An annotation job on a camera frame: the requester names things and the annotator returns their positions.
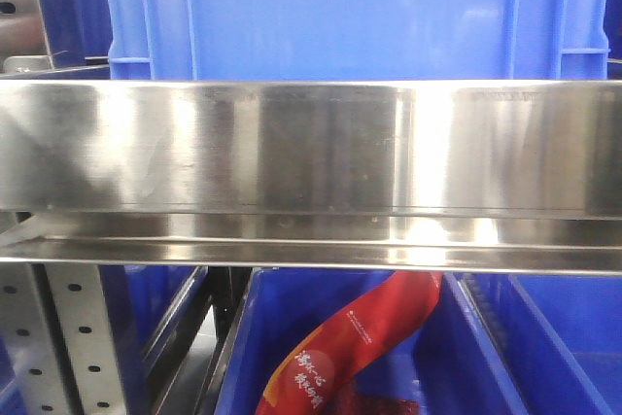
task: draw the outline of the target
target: blue plastic bin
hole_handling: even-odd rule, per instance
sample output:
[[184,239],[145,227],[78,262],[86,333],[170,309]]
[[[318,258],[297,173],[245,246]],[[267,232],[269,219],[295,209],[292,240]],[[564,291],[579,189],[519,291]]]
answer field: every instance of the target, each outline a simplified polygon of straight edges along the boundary
[[483,315],[533,413],[622,413],[621,279],[474,280]]
[[17,389],[11,361],[0,339],[0,414],[26,415],[26,408]]
[[[272,371],[326,318],[388,271],[264,270],[255,274],[216,415],[253,415]],[[412,337],[357,377],[365,394],[414,399],[421,414],[527,414],[456,279]]]
[[110,0],[114,78],[604,78],[605,0]]
[[138,337],[145,344],[192,271],[191,266],[125,267]]

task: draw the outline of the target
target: red package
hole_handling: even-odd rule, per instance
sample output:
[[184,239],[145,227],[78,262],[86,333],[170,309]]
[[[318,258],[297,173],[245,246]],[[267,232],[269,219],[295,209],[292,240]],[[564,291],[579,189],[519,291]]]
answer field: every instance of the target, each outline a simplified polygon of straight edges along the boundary
[[417,330],[442,274],[398,271],[315,328],[268,381],[256,415],[315,415],[368,364]]
[[356,384],[350,382],[328,403],[322,415],[419,415],[419,404],[413,400],[360,394]]

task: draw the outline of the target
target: metal rail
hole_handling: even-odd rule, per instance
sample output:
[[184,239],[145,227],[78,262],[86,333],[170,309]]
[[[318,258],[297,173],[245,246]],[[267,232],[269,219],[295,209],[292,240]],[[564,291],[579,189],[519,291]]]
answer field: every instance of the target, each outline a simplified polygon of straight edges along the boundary
[[0,83],[1,260],[622,273],[622,83]]

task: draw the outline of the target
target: red plastic bag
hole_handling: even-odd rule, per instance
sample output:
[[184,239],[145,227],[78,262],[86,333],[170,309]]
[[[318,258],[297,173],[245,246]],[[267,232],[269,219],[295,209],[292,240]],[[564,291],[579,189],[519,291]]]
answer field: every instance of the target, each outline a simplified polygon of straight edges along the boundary
[[256,415],[316,415],[359,371],[417,330],[442,274],[398,271],[315,328],[272,374]]

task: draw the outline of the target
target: stainless steel shelf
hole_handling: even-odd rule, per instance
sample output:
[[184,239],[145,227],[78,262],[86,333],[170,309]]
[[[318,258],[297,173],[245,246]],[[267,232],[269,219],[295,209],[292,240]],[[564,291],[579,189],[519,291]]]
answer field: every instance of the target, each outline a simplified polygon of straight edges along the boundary
[[2,261],[622,273],[618,82],[0,83]]

